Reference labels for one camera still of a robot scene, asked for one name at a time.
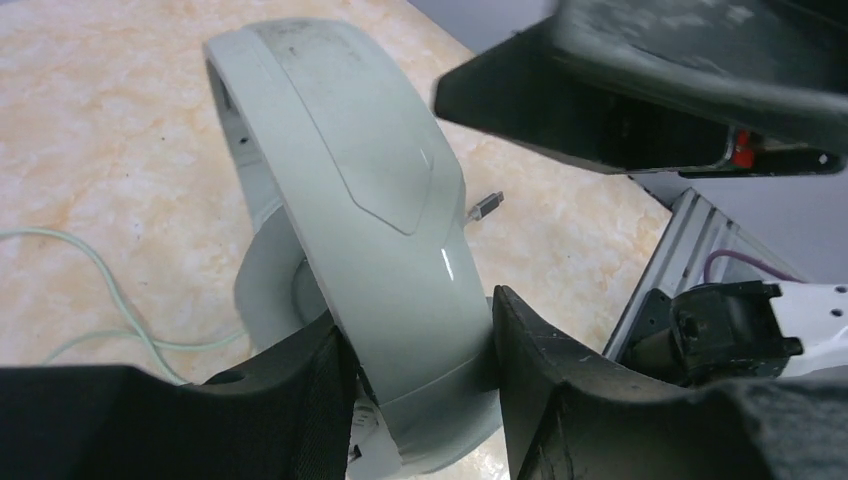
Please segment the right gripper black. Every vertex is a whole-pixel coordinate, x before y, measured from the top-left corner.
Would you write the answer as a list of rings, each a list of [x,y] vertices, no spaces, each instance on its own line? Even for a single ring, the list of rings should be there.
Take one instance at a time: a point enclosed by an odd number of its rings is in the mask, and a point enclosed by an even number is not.
[[[847,166],[843,1],[559,1],[441,76],[444,120],[602,174]]]

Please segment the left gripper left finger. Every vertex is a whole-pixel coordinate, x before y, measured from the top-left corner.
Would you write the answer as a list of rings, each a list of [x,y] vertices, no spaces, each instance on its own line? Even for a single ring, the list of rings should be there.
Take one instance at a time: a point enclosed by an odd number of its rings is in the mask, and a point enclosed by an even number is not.
[[[341,479],[356,358],[329,315],[201,385],[127,365],[1,372],[5,479]]]

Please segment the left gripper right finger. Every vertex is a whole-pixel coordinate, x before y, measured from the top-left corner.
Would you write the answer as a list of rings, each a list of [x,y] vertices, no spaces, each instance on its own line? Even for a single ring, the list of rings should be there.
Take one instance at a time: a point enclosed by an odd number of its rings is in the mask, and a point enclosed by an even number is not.
[[[514,290],[493,320],[515,479],[843,479],[843,380],[723,380],[686,389],[558,330]]]

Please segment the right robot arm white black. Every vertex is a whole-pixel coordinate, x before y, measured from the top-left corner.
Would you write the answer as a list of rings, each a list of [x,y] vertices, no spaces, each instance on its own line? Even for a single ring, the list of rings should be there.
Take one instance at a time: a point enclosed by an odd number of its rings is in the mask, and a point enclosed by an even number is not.
[[[597,173],[825,177],[847,168],[843,1],[562,1],[441,76],[435,114]],[[763,267],[673,221],[604,353],[684,387],[847,363],[844,285]]]

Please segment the mint green headphones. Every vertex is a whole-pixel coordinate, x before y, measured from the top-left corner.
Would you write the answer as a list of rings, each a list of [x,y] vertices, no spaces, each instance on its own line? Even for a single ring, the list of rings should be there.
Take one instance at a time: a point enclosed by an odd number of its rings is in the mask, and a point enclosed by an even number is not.
[[[460,164],[354,25],[288,18],[204,46],[254,231],[234,285],[258,350],[329,313],[358,361],[353,479],[440,471],[501,424]]]

